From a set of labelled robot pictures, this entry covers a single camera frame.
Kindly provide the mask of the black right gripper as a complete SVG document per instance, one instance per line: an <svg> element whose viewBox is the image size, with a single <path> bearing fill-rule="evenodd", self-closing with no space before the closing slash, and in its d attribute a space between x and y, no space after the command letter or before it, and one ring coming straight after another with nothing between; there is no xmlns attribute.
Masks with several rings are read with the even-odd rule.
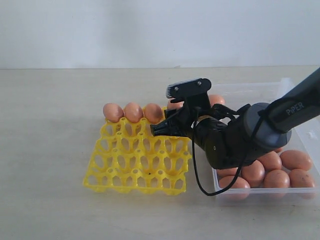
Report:
<svg viewBox="0 0 320 240"><path fill-rule="evenodd" d="M172 102L184 102L182 108L166 109L165 119L158 124L151 124L150 130L154 137L172 136L188 137L192 124L204 113L208 115L211 109L208 93L201 93L183 98L171 98Z"/></svg>

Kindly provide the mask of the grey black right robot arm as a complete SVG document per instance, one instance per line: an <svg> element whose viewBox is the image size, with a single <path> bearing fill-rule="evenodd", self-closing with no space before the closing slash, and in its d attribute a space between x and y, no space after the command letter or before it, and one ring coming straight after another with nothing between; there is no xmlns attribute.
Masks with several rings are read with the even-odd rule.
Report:
<svg viewBox="0 0 320 240"><path fill-rule="evenodd" d="M153 136L187 137L216 170L249 166L257 158L285 146L291 130L320 114L320 72L314 71L283 97L246 104L232 110L211 104L212 83L196 78L171 84L166 96L179 109L166 110L165 119L150 127Z"/></svg>

